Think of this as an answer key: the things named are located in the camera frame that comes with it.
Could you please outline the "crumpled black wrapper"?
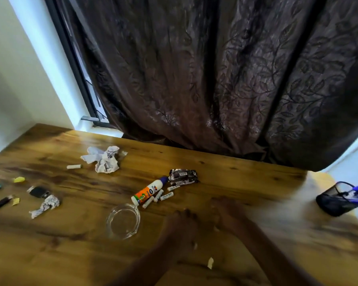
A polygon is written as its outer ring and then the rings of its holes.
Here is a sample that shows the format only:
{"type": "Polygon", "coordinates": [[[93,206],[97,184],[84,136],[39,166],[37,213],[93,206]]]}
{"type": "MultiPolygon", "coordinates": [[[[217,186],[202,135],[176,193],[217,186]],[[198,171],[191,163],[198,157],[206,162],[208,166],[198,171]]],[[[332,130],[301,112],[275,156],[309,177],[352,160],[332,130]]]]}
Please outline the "crumpled black wrapper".
{"type": "Polygon", "coordinates": [[[184,186],[198,183],[199,179],[195,170],[172,169],[169,172],[168,181],[172,186],[184,186]]]}

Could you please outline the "small black cap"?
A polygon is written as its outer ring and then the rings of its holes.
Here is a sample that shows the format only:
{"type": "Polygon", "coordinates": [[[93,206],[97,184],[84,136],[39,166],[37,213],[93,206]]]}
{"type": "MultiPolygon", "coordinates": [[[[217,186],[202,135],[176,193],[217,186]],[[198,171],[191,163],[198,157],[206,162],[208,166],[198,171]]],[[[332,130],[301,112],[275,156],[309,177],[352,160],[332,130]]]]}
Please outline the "small black cap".
{"type": "Polygon", "coordinates": [[[27,190],[27,193],[33,197],[46,199],[51,195],[51,193],[41,186],[32,186],[27,190]]]}

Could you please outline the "dark brown patterned curtain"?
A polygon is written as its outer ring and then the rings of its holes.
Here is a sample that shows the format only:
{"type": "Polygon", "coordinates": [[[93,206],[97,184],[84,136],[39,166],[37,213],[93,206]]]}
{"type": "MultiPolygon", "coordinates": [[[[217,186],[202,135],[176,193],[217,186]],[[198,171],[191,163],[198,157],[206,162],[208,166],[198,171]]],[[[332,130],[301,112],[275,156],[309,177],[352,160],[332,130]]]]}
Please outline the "dark brown patterned curtain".
{"type": "Polygon", "coordinates": [[[358,138],[358,0],[56,0],[127,138],[319,171],[358,138]]]}

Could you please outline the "black mesh pen holder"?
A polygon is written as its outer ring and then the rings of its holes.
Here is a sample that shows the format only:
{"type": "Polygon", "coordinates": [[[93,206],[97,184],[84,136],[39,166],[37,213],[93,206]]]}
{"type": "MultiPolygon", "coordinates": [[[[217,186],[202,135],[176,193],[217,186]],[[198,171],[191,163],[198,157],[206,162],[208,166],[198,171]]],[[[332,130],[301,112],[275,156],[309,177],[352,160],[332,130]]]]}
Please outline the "black mesh pen holder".
{"type": "Polygon", "coordinates": [[[354,185],[348,182],[336,182],[332,187],[319,194],[315,201],[322,211],[329,216],[339,217],[349,211],[358,208],[345,198],[354,195],[354,185]]]}

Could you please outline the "person's left hand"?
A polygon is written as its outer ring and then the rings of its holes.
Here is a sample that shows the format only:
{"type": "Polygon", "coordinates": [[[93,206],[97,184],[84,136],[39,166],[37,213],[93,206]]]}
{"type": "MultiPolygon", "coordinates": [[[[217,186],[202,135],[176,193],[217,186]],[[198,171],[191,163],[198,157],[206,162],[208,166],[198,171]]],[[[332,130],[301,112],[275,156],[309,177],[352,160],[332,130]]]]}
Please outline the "person's left hand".
{"type": "Polygon", "coordinates": [[[176,260],[187,256],[197,248],[198,227],[188,227],[174,223],[174,213],[168,215],[162,226],[158,244],[176,260]]]}

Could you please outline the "black window frame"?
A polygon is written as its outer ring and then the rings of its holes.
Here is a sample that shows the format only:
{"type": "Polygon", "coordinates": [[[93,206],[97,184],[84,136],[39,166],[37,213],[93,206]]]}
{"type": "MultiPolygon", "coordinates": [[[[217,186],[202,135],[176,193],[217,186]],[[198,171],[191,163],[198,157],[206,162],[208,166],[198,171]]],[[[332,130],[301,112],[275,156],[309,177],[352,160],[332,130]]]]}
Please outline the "black window frame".
{"type": "Polygon", "coordinates": [[[44,0],[44,2],[79,91],[79,97],[74,97],[73,100],[80,103],[78,106],[80,127],[83,128],[85,125],[91,128],[116,130],[122,136],[123,133],[115,125],[111,124],[108,112],[105,110],[88,74],[87,66],[82,58],[69,19],[69,12],[72,11],[71,5],[68,0],[44,0]],[[96,117],[100,119],[100,122],[80,120],[82,116],[96,117]]]}

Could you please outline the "small crumpled white paper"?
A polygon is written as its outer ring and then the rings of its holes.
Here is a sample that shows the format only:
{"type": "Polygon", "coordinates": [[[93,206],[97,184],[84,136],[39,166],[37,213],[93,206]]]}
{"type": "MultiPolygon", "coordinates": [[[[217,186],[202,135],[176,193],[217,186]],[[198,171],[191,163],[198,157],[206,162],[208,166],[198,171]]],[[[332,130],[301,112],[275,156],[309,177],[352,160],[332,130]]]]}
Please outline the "small crumpled white paper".
{"type": "Polygon", "coordinates": [[[43,201],[39,209],[35,211],[30,211],[29,214],[31,215],[31,219],[35,219],[36,217],[40,216],[47,210],[52,210],[58,206],[60,206],[60,200],[54,195],[49,195],[43,201]]]}

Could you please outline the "white glue bottle orange label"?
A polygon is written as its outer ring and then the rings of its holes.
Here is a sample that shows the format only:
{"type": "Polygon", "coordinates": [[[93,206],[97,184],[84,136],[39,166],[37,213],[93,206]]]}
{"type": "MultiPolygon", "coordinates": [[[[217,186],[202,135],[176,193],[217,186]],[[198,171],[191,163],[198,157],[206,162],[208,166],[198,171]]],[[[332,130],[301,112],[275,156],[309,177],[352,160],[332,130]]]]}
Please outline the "white glue bottle orange label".
{"type": "Polygon", "coordinates": [[[135,206],[139,206],[140,204],[147,201],[150,197],[154,196],[158,191],[160,191],[163,186],[168,182],[168,177],[161,177],[148,186],[137,192],[131,197],[131,201],[135,206]]]}

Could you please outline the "large crumpled white paper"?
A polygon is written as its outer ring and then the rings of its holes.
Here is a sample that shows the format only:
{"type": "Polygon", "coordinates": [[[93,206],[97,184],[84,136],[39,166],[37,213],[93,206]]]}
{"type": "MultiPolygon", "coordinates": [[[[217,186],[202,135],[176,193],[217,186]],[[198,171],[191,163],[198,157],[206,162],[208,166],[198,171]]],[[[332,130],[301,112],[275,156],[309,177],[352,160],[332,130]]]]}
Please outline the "large crumpled white paper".
{"type": "Polygon", "coordinates": [[[96,162],[95,171],[97,173],[113,173],[119,169],[119,162],[127,154],[128,152],[117,146],[109,146],[105,151],[96,147],[88,147],[87,154],[81,156],[81,159],[87,164],[96,162]]]}

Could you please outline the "clear glass bowl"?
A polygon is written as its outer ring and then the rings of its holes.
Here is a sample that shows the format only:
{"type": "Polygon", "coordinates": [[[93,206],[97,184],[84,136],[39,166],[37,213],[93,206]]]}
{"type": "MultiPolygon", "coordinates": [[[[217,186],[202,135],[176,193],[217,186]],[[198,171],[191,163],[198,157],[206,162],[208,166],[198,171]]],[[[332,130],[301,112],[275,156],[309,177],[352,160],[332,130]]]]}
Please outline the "clear glass bowl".
{"type": "Polygon", "coordinates": [[[106,220],[107,235],[111,239],[126,240],[135,235],[140,226],[138,206],[122,204],[114,207],[106,220]]]}

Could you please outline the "person's right hand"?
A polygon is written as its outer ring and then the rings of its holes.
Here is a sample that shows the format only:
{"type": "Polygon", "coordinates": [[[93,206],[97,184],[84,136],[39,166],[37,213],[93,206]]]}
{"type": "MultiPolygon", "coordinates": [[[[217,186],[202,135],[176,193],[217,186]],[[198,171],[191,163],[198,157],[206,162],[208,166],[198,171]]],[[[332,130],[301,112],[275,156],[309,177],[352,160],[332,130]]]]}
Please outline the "person's right hand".
{"type": "Polygon", "coordinates": [[[238,200],[224,196],[213,197],[211,205],[217,210],[222,227],[235,236],[241,235],[250,228],[252,221],[245,214],[244,206],[238,200]]]}

